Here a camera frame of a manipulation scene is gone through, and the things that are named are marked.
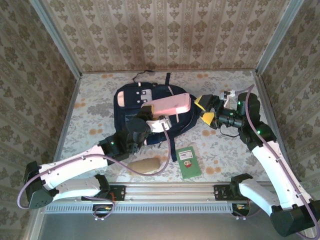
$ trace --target floral wallpaper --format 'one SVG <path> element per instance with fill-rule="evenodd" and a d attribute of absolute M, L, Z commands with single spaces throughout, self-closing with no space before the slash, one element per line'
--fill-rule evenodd
<path fill-rule="evenodd" d="M 69 128 L 66 134 L 61 159 L 81 153 L 107 136 L 115 133 L 113 96 L 124 84 L 132 83 L 136 73 L 90 73 L 81 78 L 80 91 L 76 98 Z M 166 72 L 145 73 L 135 80 L 164 84 Z M 204 94 L 219 95 L 223 90 L 242 90 L 255 82 L 251 70 L 244 71 L 181 71 L 172 72 L 170 83 L 183 87 L 194 96 Z M 237 107 L 237 99 L 232 98 L 231 108 Z M 261 120 L 266 123 L 263 109 Z M 223 127 L 224 134 L 237 135 L 235 128 Z M 249 152 L 239 137 L 231 138 L 213 130 L 199 119 L 192 129 L 175 138 L 176 149 L 192 146 L 202 174 L 183 179 L 178 162 L 170 160 L 167 169 L 160 176 L 142 177 L 128 173 L 116 164 L 87 172 L 79 178 L 104 174 L 109 182 L 217 182 L 230 181 L 230 178 L 242 173 L 251 174 L 257 181 L 269 178 L 257 159 Z M 123 162 L 158 158 L 165 164 L 168 146 L 144 146 Z"/>
<path fill-rule="evenodd" d="M 254 69 L 289 0 L 44 0 L 81 72 Z"/>
<path fill-rule="evenodd" d="M 293 170 L 320 199 L 319 1 L 304 1 L 262 78 Z"/>
<path fill-rule="evenodd" d="M 26 164 L 52 161 L 75 78 L 29 1 L 0 0 L 0 239 L 22 239 Z"/>

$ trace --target sponge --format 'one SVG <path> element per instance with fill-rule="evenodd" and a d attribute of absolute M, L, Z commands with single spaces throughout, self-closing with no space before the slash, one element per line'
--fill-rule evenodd
<path fill-rule="evenodd" d="M 159 158 L 145 158 L 139 161 L 131 162 L 128 164 L 128 167 L 137 171 L 138 173 L 144 174 L 148 172 L 155 171 L 159 169 L 161 166 L 161 162 Z M 135 173 L 129 171 L 130 175 L 136 175 Z"/>

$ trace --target sticker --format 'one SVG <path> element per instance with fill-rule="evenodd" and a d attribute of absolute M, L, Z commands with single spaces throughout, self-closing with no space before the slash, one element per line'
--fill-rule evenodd
<path fill-rule="evenodd" d="M 191 150 L 179 152 L 180 161 L 183 161 L 183 160 L 186 160 L 186 159 L 192 159 L 193 157 L 194 156 L 193 156 Z"/>

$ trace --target green book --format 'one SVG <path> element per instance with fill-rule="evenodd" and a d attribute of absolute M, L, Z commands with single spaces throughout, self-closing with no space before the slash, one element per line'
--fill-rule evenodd
<path fill-rule="evenodd" d="M 192 146 L 177 149 L 176 157 L 179 162 L 183 179 L 197 177 L 202 174 Z"/>

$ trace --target wall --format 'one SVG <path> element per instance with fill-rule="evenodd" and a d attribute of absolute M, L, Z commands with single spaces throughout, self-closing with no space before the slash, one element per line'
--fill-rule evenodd
<path fill-rule="evenodd" d="M 45 0 L 81 72 L 253 69 L 289 0 Z"/>
<path fill-rule="evenodd" d="M 29 1 L 0 1 L 0 239 L 23 235 L 26 164 L 52 161 L 75 78 Z"/>
<path fill-rule="evenodd" d="M 262 78 L 293 170 L 320 199 L 319 1 L 304 1 Z"/>

